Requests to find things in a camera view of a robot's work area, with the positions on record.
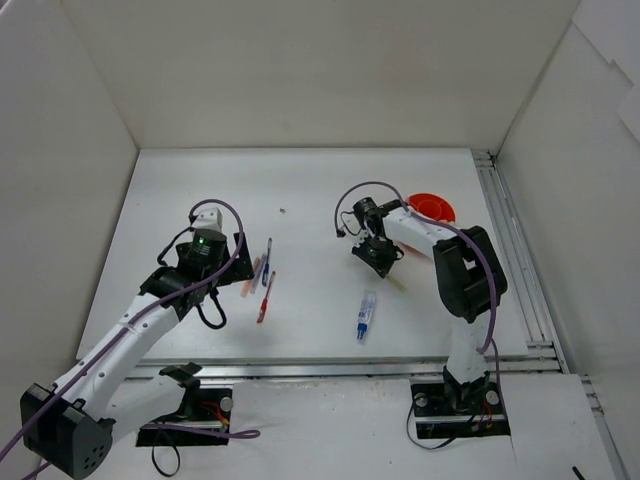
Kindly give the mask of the pink highlighter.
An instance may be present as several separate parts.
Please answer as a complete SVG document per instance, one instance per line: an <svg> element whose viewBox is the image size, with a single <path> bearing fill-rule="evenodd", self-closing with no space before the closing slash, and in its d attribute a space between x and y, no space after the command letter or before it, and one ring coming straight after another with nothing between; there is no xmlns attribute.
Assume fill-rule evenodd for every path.
<svg viewBox="0 0 640 480"><path fill-rule="evenodd" d="M251 294L250 293L251 284L252 284L252 280L254 278L255 269L257 268L257 265L259 263L259 259L260 259L260 257L256 257L254 259L254 262L253 262L253 276L252 276L251 279L245 281L245 283L244 283L244 285L243 285L243 287L241 289L241 292L240 292L240 296L242 298L246 298L249 294Z"/></svg>

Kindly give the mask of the blue pen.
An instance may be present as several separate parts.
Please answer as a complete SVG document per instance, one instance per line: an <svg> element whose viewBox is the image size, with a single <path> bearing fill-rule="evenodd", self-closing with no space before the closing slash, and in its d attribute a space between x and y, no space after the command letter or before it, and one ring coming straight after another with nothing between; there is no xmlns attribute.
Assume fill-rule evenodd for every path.
<svg viewBox="0 0 640 480"><path fill-rule="evenodd" d="M264 257L264 266L263 266L263 270L262 270L262 285L264 287L266 287L268 285L268 281L269 281L269 276L271 273L271 266L270 266L270 262L271 262L271 252L272 252L272 244L273 244L273 238L270 237L267 241L267 249L266 249L266 253L265 253L265 257Z"/></svg>

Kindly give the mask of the yellow highlighter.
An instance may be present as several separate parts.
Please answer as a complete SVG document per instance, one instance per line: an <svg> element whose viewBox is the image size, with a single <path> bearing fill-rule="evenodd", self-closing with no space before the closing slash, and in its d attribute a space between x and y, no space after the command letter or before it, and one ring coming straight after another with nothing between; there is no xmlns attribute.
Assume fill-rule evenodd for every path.
<svg viewBox="0 0 640 480"><path fill-rule="evenodd" d="M388 275L386 280L400 292L406 292L407 287L392 275Z"/></svg>

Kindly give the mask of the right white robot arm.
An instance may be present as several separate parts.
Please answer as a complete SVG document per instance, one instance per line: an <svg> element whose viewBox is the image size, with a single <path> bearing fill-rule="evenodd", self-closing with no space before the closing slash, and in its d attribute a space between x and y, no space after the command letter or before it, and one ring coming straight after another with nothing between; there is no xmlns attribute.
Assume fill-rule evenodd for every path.
<svg viewBox="0 0 640 480"><path fill-rule="evenodd" d="M459 229L424 217L399 200L378 205L365 197L353 205L359 225L352 254L386 277L403 258L401 243L433 261L440 300L454 318L443 369L445 405L466 413L481 405L490 374L485 352L493 343L497 308L508 289L487 232Z"/></svg>

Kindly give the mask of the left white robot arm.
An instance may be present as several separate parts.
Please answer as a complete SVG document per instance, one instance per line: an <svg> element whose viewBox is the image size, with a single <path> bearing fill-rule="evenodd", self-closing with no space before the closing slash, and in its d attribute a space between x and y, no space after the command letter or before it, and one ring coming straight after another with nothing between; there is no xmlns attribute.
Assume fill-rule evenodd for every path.
<svg viewBox="0 0 640 480"><path fill-rule="evenodd" d="M85 479L111 447L131 431L172 414L199 409L199 366L162 369L125 401L112 398L142 357L218 288L252 278L245 235L235 248L217 228L191 228L177 245L178 262L160 265L140 286L130 307L106 336L49 386L32 384L20 398L24 445L72 479Z"/></svg>

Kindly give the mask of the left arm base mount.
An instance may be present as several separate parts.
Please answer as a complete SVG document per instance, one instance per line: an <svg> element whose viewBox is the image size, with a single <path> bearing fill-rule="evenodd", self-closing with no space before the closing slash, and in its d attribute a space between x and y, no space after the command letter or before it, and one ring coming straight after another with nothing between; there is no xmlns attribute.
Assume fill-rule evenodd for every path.
<svg viewBox="0 0 640 480"><path fill-rule="evenodd" d="M233 408L233 393L229 387L203 387L181 407L177 413L158 417L156 421L166 425L182 425L195 429L228 432ZM140 430L135 446L151 447L204 447L226 446L228 439L201 435L181 430Z"/></svg>

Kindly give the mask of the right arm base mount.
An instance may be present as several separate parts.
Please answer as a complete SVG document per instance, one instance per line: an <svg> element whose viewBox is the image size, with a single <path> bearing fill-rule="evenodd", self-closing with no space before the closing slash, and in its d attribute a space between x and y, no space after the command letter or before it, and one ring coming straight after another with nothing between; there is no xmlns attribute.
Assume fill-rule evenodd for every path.
<svg viewBox="0 0 640 480"><path fill-rule="evenodd" d="M446 397L443 383L413 383L411 400L409 432L417 440L439 444L511 435L506 410L494 381L489 382L479 400L459 409Z"/></svg>

